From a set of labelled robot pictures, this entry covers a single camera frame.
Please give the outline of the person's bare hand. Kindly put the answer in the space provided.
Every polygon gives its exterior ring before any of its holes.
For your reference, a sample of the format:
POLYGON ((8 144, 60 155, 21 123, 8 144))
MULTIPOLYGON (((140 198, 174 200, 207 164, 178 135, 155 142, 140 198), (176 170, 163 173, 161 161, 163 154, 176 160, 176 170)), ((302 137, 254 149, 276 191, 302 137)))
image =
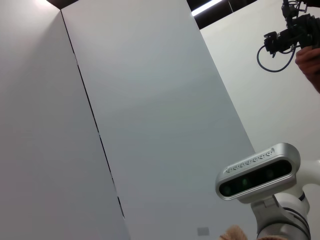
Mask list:
POLYGON ((304 47, 296 53, 295 63, 320 93, 320 49, 312 46, 304 47))

